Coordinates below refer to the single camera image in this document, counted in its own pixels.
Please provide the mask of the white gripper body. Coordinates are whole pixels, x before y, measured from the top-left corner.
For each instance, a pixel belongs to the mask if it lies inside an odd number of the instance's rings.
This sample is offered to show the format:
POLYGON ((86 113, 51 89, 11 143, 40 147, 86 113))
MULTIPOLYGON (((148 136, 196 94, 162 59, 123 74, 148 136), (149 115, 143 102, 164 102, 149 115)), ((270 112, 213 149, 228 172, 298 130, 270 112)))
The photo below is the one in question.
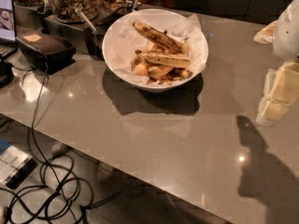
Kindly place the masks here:
POLYGON ((292 0, 279 16, 273 51, 284 61, 299 61, 299 0, 292 0))

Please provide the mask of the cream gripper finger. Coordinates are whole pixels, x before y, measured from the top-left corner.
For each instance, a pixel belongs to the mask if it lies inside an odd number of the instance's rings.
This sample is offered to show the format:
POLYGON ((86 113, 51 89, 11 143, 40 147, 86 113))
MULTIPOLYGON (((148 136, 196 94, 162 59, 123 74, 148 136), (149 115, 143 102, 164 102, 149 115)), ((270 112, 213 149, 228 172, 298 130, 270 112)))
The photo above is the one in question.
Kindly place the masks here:
POLYGON ((272 44, 277 22, 272 21, 254 36, 254 41, 260 44, 272 44))
POLYGON ((299 63, 285 62, 278 70, 269 69, 259 104, 259 121, 281 120, 298 99, 299 63))

